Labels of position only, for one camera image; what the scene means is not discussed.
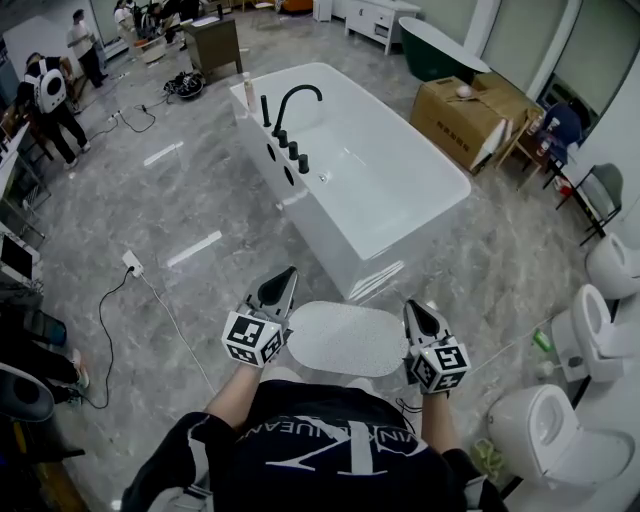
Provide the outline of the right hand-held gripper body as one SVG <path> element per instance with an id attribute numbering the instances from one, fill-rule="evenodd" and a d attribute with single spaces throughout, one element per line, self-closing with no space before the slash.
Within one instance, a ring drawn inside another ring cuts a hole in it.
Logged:
<path id="1" fill-rule="evenodd" d="M 409 383 L 417 384 L 422 395 L 449 393 L 471 370 L 466 346 L 454 336 L 412 345 L 405 362 Z"/>

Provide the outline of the white perforated bath mat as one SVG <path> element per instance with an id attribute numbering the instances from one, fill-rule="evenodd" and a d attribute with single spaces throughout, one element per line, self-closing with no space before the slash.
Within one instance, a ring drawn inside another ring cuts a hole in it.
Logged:
<path id="1" fill-rule="evenodd" d="M 309 302 L 291 315 L 289 328 L 293 358 L 318 371 L 384 377 L 402 366 L 408 351 L 402 322 L 379 309 Z"/>

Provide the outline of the person's right forearm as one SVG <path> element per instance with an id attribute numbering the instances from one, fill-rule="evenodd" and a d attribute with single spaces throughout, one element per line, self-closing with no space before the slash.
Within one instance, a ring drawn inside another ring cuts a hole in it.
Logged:
<path id="1" fill-rule="evenodd" d="M 422 396 L 421 438 L 440 454 L 462 448 L 445 393 Z"/>

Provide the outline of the person's left forearm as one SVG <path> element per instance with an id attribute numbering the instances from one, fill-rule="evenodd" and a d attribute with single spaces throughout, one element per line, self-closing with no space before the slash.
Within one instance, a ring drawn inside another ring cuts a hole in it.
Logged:
<path id="1" fill-rule="evenodd" d="M 204 412 L 238 430 L 246 422 L 264 369 L 241 363 Z"/>

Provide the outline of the pale green plastic object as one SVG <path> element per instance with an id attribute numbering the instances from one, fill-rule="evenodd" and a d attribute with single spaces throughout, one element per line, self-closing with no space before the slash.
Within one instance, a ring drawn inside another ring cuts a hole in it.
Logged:
<path id="1" fill-rule="evenodd" d="M 478 439 L 471 447 L 471 458 L 476 466 L 490 479 L 496 480 L 504 467 L 504 459 L 494 444 L 486 439 Z"/>

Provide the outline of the white toilet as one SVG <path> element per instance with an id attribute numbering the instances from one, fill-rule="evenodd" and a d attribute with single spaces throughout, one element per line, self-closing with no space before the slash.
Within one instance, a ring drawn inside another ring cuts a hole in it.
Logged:
<path id="1" fill-rule="evenodd" d="M 604 299 L 619 300 L 640 292 L 640 249 L 627 247 L 615 234 L 607 234 L 586 258 L 590 283 Z"/>
<path id="2" fill-rule="evenodd" d="M 621 379 L 640 360 L 640 325 L 616 324 L 600 291 L 583 285 L 551 321 L 551 340 L 567 381 Z"/>
<path id="3" fill-rule="evenodd" d="M 512 474 L 550 489 L 595 489 L 624 473 L 636 450 L 626 432 L 584 426 L 551 384 L 502 397 L 488 412 L 488 431 Z"/>

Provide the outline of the white rectangular bathtub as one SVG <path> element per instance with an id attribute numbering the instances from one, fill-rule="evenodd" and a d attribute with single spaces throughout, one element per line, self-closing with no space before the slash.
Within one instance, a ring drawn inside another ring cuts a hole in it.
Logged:
<path id="1" fill-rule="evenodd" d="M 345 299 L 368 295 L 450 231 L 470 181 L 378 98 L 320 62 L 252 81 L 255 113 L 243 84 L 230 88 L 244 149 Z M 308 155 L 307 174 L 278 146 L 280 129 Z"/>

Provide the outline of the wooden stool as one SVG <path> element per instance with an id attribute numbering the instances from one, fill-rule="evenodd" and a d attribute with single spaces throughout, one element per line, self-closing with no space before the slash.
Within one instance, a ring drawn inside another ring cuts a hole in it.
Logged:
<path id="1" fill-rule="evenodd" d="M 546 168 L 549 163 L 549 154 L 547 151 L 544 151 L 542 154 L 538 153 L 541 142 L 536 138 L 536 133 L 544 120 L 544 116 L 545 111 L 542 108 L 528 108 L 525 121 L 519 130 L 494 154 L 493 166 L 495 169 L 500 169 L 515 150 L 521 152 L 526 157 L 525 168 L 530 164 L 533 165 L 533 170 L 528 177 L 517 186 L 517 191 L 524 188 L 532 178 L 536 176 L 542 168 Z"/>

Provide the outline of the large open cardboard box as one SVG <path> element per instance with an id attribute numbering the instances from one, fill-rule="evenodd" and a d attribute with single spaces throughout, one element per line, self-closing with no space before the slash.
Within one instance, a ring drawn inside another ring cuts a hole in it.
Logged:
<path id="1" fill-rule="evenodd" d="M 527 109 L 540 106 L 495 72 L 474 77 L 471 98 L 456 95 L 463 84 L 455 76 L 422 83 L 410 124 L 475 174 L 519 130 Z"/>

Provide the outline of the small laptop screen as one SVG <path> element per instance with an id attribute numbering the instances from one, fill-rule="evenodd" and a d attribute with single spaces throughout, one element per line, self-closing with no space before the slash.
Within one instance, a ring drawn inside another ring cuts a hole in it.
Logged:
<path id="1" fill-rule="evenodd" d="M 7 233 L 0 234 L 0 271 L 14 279 L 33 281 L 40 257 Z"/>

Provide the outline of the dark wooden cabinet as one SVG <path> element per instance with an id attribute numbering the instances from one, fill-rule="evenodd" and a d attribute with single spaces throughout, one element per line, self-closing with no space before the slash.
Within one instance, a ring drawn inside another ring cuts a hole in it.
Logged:
<path id="1" fill-rule="evenodd" d="M 243 73 L 236 22 L 232 18 L 196 26 L 183 26 L 187 51 L 195 71 L 199 72 L 207 85 L 213 83 L 215 70 L 233 63 L 236 73 Z"/>

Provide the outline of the dark green bathtub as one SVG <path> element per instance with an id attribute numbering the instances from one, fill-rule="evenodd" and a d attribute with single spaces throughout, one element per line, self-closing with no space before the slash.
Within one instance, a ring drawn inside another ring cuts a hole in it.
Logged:
<path id="1" fill-rule="evenodd" d="M 481 59 L 430 24 L 402 17 L 399 25 L 409 70 L 420 81 L 455 76 L 471 85 L 476 75 L 491 72 Z"/>

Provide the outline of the white drawer cabinet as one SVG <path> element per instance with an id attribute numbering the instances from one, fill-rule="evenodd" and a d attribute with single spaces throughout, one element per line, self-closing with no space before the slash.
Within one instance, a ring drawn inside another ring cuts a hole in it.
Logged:
<path id="1" fill-rule="evenodd" d="M 399 20 L 416 18 L 421 9 L 405 0 L 345 0 L 344 33 L 363 35 L 384 47 L 389 55 L 394 44 L 401 43 Z"/>

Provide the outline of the white round-window backpack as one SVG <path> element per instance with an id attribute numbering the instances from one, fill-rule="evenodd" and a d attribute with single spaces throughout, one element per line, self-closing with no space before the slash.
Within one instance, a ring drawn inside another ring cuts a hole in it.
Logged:
<path id="1" fill-rule="evenodd" d="M 44 60 L 39 62 L 40 74 L 26 74 L 24 81 L 33 87 L 34 103 L 43 114 L 52 113 L 67 98 L 66 82 L 59 69 L 46 69 Z"/>

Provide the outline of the black frame chair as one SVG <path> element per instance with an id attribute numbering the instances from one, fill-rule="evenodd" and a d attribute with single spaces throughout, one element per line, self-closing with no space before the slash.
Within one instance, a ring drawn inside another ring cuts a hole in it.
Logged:
<path id="1" fill-rule="evenodd" d="M 568 195 L 556 209 L 560 209 L 571 198 L 576 198 L 590 221 L 586 229 L 588 236 L 580 243 L 581 246 L 595 235 L 601 238 L 605 236 L 604 228 L 622 210 L 623 184 L 624 179 L 618 167 L 605 163 L 592 166 L 577 185 L 570 185 Z"/>

